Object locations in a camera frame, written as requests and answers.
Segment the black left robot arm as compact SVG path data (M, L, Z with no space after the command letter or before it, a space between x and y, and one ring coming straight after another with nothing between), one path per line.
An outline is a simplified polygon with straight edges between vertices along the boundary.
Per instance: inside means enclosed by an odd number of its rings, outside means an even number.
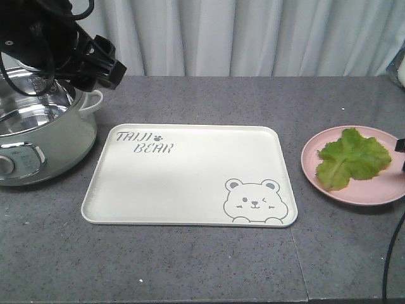
M44 77L47 93L55 80L91 92L95 87L115 89L127 70L115 57L115 46L91 37L78 21L88 17L95 2L72 12L69 1L1 1L1 52L23 68Z

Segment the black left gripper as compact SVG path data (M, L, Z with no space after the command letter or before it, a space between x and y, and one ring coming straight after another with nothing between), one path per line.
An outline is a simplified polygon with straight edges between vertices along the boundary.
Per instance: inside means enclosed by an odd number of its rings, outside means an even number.
M92 13L94 1L81 13L72 9L70 1L1 1L1 53L84 92L116 89L127 68L114 45L91 38L77 23Z

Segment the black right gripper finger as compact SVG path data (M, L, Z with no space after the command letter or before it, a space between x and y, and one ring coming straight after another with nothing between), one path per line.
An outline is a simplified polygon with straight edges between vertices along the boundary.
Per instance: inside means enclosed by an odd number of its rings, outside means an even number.
M405 138L397 140L395 151L405 153ZM405 163L403 163L402 171L405 172Z

